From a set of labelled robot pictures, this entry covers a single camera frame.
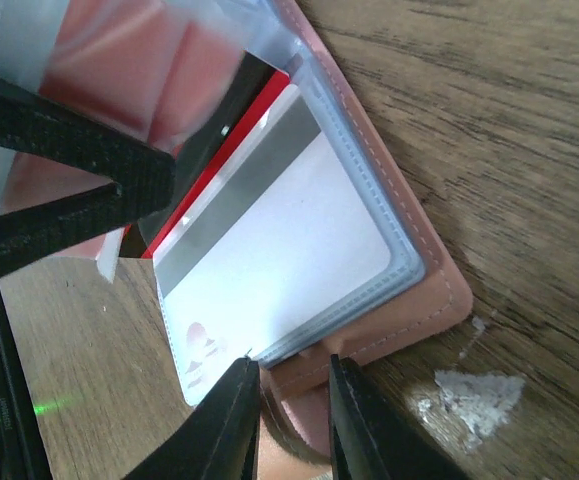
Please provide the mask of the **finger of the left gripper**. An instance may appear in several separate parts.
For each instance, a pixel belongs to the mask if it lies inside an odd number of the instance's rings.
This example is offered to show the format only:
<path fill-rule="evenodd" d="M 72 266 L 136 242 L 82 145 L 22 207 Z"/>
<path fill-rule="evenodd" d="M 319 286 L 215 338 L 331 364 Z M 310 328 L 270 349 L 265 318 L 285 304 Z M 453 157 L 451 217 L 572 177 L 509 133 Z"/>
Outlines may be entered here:
<path fill-rule="evenodd" d="M 0 214 L 0 278 L 172 199 L 175 160 L 0 78 L 0 147 L 34 160 L 32 197 Z"/>

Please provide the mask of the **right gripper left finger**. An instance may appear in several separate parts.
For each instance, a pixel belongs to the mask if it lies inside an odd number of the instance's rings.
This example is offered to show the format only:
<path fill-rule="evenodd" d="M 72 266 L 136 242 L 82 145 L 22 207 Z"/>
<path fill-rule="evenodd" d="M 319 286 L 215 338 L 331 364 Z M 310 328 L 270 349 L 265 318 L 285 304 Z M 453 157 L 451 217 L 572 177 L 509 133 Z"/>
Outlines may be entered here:
<path fill-rule="evenodd" d="M 254 479 L 260 439 L 260 369 L 236 359 L 180 428 L 128 479 Z"/>

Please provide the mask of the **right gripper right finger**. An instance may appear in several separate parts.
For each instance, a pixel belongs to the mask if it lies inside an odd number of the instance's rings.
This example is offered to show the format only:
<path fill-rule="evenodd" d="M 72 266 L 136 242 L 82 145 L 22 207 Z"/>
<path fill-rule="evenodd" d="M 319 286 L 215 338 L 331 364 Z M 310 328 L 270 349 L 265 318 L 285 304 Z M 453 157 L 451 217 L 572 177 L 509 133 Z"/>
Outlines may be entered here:
<path fill-rule="evenodd" d="M 394 410 L 351 358 L 330 357 L 329 438 L 335 479 L 465 479 Z"/>

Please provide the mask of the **pink card holder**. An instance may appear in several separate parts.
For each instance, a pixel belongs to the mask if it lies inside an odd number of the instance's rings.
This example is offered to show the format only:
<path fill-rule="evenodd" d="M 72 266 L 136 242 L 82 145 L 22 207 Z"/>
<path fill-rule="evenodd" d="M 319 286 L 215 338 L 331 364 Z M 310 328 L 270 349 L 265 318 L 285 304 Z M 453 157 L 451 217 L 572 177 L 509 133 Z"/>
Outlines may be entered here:
<path fill-rule="evenodd" d="M 236 79 L 289 76 L 387 240 L 390 267 L 307 322 L 266 370 L 274 444 L 316 462 L 332 354 L 367 364 L 462 321 L 471 291 L 293 1 L 0 1 L 0 78 L 175 160 Z"/>

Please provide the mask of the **white card edge-on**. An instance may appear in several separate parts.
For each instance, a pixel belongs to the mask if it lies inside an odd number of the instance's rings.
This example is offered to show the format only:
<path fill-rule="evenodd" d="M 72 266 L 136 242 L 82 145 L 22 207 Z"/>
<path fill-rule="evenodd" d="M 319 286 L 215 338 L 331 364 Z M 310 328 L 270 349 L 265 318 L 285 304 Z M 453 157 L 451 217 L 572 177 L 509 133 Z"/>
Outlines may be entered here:
<path fill-rule="evenodd" d="M 154 257 L 187 404 L 240 357 L 273 361 L 386 271 L 391 248 L 295 86 L 286 87 Z"/>

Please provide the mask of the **red card black stripe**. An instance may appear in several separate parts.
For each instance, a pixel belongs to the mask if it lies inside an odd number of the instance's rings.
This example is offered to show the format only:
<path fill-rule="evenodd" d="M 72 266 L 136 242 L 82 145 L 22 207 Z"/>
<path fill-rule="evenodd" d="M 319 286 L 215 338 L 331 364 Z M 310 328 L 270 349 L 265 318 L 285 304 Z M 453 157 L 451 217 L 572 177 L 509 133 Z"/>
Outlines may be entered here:
<path fill-rule="evenodd" d="M 178 180 L 172 204 L 125 229 L 122 258 L 150 259 L 191 204 L 218 173 L 245 136 L 289 84 L 283 72 L 233 81 L 206 124 L 178 152 Z"/>

